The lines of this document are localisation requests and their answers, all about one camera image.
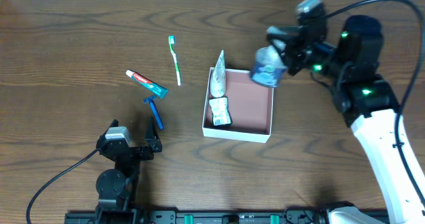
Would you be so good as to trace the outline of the blue disposable razor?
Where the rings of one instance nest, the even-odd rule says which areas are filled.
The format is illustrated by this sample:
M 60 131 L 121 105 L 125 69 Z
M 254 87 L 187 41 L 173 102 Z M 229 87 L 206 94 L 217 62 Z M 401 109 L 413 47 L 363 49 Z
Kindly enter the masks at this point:
M 149 106 L 151 108 L 151 111 L 153 112 L 153 115 L 154 115 L 155 120 L 157 122 L 157 125 L 162 130 L 162 129 L 164 129 L 164 125 L 163 125 L 162 119 L 160 117 L 159 111 L 158 111 L 158 109 L 157 109 L 157 107 L 156 107 L 156 105 L 154 103 L 154 100 L 156 98 L 157 98 L 157 96 L 156 95 L 153 95 L 153 96 L 144 98 L 143 99 L 143 102 L 149 104 Z

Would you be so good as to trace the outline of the clear spray bottle blue liquid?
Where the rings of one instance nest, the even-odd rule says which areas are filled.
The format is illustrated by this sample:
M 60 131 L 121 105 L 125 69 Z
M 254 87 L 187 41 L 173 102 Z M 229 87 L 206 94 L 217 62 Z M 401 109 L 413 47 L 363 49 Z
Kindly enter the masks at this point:
M 262 86 L 276 88 L 287 69 L 277 50 L 270 45 L 256 51 L 250 77 Z

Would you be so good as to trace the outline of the red green toothpaste tube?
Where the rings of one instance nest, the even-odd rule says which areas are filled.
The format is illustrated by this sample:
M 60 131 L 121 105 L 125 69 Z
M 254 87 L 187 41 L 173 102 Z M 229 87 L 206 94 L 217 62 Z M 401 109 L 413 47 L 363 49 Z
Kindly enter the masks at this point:
M 152 93 L 154 93 L 156 96 L 160 98 L 164 98 L 169 91 L 165 87 L 146 78 L 145 76 L 143 76 L 142 74 L 138 72 L 135 72 L 132 70 L 126 70 L 126 75 L 130 77 L 132 80 L 134 80 L 135 82 L 137 82 L 138 84 L 150 90 Z

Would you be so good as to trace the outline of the green white soap packet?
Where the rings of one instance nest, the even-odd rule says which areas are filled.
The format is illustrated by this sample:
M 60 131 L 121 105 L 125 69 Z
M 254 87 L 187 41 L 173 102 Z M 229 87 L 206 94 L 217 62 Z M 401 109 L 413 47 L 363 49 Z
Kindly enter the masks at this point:
M 209 100 L 214 126 L 230 125 L 232 120 L 228 111 L 228 98 L 213 98 Z

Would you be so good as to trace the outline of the white shampoo tube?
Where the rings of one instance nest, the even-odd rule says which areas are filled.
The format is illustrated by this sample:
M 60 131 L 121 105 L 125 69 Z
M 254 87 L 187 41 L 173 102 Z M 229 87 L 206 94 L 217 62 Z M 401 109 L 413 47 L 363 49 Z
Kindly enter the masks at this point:
M 224 51 L 221 50 L 215 68 L 210 78 L 210 94 L 215 98 L 220 98 L 226 92 L 226 67 L 224 61 Z

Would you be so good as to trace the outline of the green white toothbrush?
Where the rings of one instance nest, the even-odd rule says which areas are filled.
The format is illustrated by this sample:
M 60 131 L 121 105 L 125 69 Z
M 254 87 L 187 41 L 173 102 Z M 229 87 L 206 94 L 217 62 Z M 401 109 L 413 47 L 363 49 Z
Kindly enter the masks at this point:
M 179 70 L 179 64 L 178 64 L 178 60 L 177 60 L 177 54 L 175 53 L 174 49 L 173 49 L 173 45 L 175 44 L 175 36 L 174 35 L 170 35 L 168 37 L 168 42 L 169 42 L 169 48 L 170 48 L 170 52 L 171 55 L 173 57 L 173 62 L 175 65 L 175 72 L 176 72 L 176 77 L 177 77 L 177 85 L 180 86 L 181 85 L 181 73 Z

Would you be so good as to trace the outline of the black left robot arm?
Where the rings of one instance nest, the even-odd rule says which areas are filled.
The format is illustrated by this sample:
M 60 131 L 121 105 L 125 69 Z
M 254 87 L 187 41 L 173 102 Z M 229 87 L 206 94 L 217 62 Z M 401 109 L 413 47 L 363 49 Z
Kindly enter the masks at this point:
M 137 206 L 135 198 L 140 163 L 162 151 L 153 118 L 149 119 L 145 142 L 145 146 L 131 147 L 129 130 L 117 120 L 98 138 L 96 148 L 101 156 L 114 162 L 114 168 L 103 171 L 96 181 L 96 223 L 149 223 L 148 212 Z

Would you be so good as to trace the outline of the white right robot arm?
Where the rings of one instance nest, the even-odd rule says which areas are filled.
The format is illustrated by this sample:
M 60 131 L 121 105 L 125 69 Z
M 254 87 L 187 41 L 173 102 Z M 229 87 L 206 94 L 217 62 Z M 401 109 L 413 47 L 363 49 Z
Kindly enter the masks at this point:
M 308 69 L 329 79 L 335 108 L 359 141 L 381 189 L 391 223 L 424 221 L 424 172 L 409 143 L 402 106 L 377 72 L 384 43 L 381 23 L 354 15 L 339 43 L 325 40 L 327 21 L 303 13 L 295 27 L 269 27 L 266 38 L 289 75 Z

